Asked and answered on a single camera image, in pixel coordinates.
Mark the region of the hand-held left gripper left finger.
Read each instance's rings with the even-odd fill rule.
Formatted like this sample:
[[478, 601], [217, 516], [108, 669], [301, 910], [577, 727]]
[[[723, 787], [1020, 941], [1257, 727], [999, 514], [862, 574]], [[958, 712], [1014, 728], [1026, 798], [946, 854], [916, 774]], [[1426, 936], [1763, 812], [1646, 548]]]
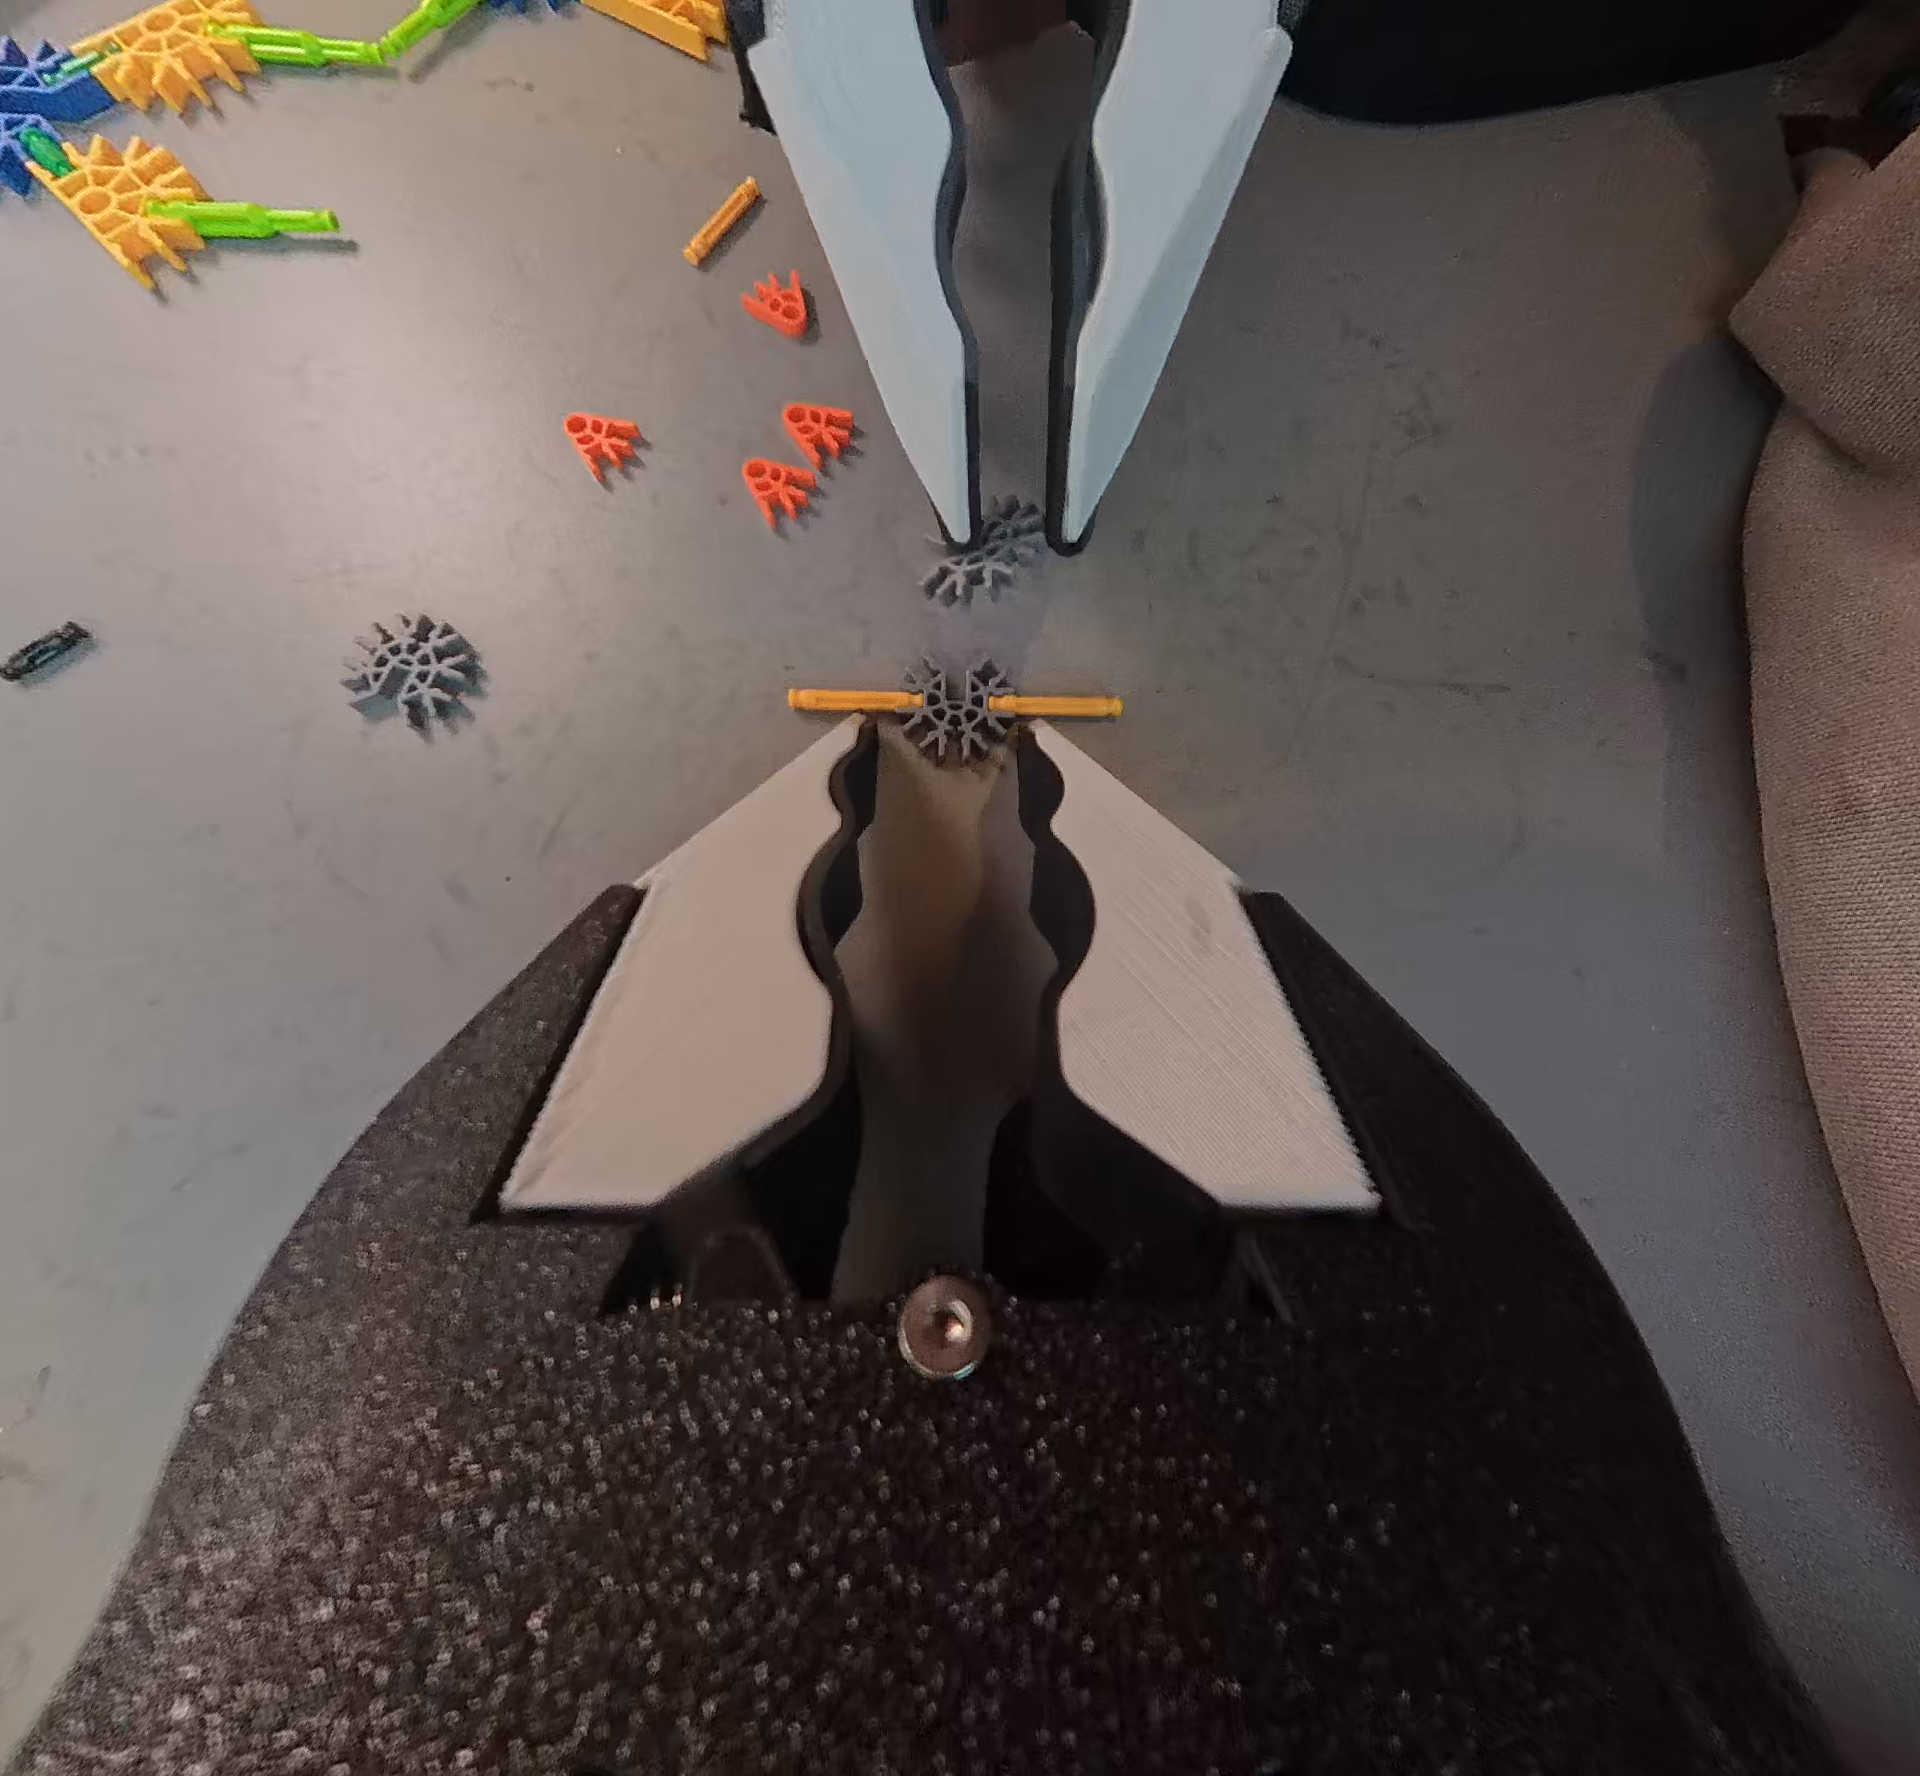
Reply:
[[504, 1214], [652, 1214], [767, 1152], [848, 1067], [878, 730], [831, 725], [637, 880], [637, 913], [499, 1183]]

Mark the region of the grey snowflake connector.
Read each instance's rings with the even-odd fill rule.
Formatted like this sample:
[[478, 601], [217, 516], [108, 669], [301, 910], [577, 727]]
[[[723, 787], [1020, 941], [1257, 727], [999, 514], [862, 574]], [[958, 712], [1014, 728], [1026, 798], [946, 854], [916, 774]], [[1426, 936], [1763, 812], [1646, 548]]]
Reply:
[[931, 604], [956, 608], [995, 597], [1049, 553], [1044, 511], [1031, 501], [1007, 501], [982, 519], [973, 545], [943, 545], [939, 551], [919, 585]]
[[994, 659], [948, 669], [924, 658], [904, 685], [918, 697], [901, 712], [904, 735], [937, 763], [985, 758], [1014, 728], [1016, 719], [991, 707], [1011, 694], [1010, 677]]
[[470, 715], [484, 682], [481, 658], [468, 637], [425, 613], [375, 623], [355, 641], [342, 671], [342, 690], [357, 710], [397, 717], [422, 735]]

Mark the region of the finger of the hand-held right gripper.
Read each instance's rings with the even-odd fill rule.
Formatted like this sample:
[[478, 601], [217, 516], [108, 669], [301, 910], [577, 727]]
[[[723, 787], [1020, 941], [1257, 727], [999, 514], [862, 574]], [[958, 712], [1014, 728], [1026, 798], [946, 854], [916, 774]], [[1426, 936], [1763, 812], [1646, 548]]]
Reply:
[[1162, 380], [1293, 39], [1282, 0], [1066, 0], [1091, 104], [1050, 208], [1044, 524], [1073, 554]]
[[953, 272], [964, 133], [933, 0], [760, 8], [755, 85], [881, 406], [948, 540], [973, 540], [978, 369]]

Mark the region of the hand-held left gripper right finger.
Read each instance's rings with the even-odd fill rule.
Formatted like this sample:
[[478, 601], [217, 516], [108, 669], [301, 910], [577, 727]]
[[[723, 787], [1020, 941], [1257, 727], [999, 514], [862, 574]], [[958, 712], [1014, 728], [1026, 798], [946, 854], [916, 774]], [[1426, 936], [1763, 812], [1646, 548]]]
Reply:
[[1052, 725], [1017, 779], [1068, 1101], [1226, 1212], [1375, 1214], [1234, 871]]

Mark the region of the toy model with red rod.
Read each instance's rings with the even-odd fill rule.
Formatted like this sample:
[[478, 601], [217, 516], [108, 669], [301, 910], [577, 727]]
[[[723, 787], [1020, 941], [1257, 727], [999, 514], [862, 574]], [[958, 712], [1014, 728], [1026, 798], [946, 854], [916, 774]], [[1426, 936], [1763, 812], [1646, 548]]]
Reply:
[[211, 109], [216, 87], [245, 90], [270, 67], [389, 70], [432, 30], [431, 16], [364, 41], [258, 23], [251, 0], [167, 0], [71, 49], [6, 38], [5, 192], [52, 195], [148, 290], [157, 264], [184, 270], [211, 241], [333, 238], [333, 212], [219, 201], [165, 145], [80, 141], [79, 129], [112, 109]]

